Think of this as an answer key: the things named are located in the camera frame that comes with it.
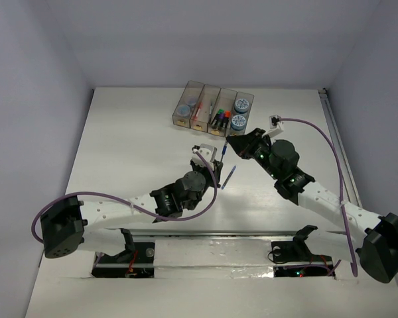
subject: wall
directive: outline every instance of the wall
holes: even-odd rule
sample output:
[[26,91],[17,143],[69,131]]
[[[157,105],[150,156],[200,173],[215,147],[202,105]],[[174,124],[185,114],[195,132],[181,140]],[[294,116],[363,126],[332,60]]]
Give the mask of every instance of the wall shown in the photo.
[[47,0],[95,86],[326,87],[379,0]]
[[378,6],[330,101],[364,207],[398,214],[398,0]]
[[63,194],[91,89],[44,0],[0,0],[0,318],[24,317],[36,212]]

